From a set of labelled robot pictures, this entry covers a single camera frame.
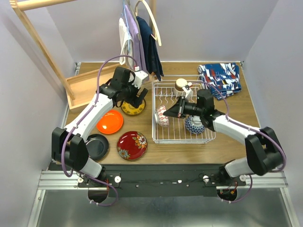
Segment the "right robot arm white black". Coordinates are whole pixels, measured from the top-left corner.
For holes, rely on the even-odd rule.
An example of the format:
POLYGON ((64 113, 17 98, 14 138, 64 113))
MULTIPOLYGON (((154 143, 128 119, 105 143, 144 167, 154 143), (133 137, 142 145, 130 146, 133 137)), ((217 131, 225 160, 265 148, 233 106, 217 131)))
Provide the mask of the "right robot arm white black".
POLYGON ((240 175, 263 176, 268 172, 284 169, 286 156, 272 128, 262 129, 235 121, 227 114, 215 109, 214 98, 207 89, 196 93, 196 103, 183 96, 164 112, 164 116, 184 118, 187 115, 199 118, 202 125, 214 132, 225 134, 245 145, 246 157, 232 160, 219 168, 218 182, 229 185, 240 175))

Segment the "white wire dish rack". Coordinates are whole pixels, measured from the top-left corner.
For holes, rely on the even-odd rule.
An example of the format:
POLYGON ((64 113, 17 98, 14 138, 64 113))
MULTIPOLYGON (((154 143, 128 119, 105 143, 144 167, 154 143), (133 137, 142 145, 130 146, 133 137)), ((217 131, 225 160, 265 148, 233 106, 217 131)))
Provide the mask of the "white wire dish rack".
POLYGON ((188 82, 193 92, 189 99, 176 90, 174 80, 152 83, 152 139, 156 144, 206 144, 216 138, 216 133, 200 121, 202 110, 197 105, 197 92, 205 85, 198 80, 188 82), (169 112, 167 126, 161 126, 156 117, 160 107, 169 112))

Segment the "orange plate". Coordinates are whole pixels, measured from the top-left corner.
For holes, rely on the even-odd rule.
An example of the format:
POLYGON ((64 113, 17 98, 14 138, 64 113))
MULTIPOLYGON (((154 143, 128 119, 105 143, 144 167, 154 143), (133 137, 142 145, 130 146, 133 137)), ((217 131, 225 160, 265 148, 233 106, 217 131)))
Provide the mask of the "orange plate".
POLYGON ((114 134, 122 128, 123 123, 122 114, 117 110, 110 110, 99 120, 96 128, 103 134, 114 134))

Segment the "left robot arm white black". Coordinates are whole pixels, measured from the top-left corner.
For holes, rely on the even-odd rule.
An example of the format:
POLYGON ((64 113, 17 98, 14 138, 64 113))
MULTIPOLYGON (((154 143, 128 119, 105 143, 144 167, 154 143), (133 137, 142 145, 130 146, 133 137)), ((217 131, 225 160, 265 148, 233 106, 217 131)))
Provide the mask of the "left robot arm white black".
POLYGON ((95 95, 85 109, 64 128, 52 132, 52 159, 89 176, 89 182, 101 186, 105 181, 103 166, 92 158, 86 147, 86 140, 98 121, 118 102, 128 102, 137 108, 148 90, 141 86, 148 81, 149 74, 143 70, 131 71, 117 67, 109 82, 98 85, 95 95))

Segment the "white brown metal cup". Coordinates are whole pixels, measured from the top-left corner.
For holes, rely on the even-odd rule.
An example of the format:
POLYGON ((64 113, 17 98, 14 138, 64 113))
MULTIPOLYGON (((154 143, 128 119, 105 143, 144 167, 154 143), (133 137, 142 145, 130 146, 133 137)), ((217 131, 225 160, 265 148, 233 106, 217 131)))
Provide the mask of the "white brown metal cup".
POLYGON ((187 80, 184 78, 179 78, 175 81, 175 87, 174 87, 174 94, 179 96, 179 95, 183 95, 183 87, 186 86, 188 84, 187 80))

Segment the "blue patterned bowl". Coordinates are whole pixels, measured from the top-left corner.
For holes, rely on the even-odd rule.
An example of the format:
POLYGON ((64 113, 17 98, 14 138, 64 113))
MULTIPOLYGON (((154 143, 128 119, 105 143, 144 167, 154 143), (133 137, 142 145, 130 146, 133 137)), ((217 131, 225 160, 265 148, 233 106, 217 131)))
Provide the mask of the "blue patterned bowl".
POLYGON ((202 124, 199 116, 188 116, 185 120, 185 128, 191 134, 201 134, 204 132, 205 127, 202 124))

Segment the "red floral plate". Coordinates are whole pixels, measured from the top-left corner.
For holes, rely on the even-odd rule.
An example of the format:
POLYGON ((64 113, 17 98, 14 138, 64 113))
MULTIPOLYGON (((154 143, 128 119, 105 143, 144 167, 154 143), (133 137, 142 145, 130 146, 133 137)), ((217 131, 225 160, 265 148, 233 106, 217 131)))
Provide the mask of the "red floral plate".
POLYGON ((146 153, 147 148, 146 137, 138 131, 124 133, 116 144, 119 156, 130 161, 140 159, 146 153))

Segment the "red white patterned bowl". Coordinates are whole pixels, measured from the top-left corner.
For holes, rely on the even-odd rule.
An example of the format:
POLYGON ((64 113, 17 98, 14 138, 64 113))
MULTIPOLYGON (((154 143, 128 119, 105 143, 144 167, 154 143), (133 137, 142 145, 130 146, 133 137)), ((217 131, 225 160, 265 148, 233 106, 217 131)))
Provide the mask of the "red white patterned bowl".
POLYGON ((165 112, 166 107, 164 105, 159 106, 155 112, 155 121, 162 127, 168 127, 169 125, 169 117, 164 115, 165 112))

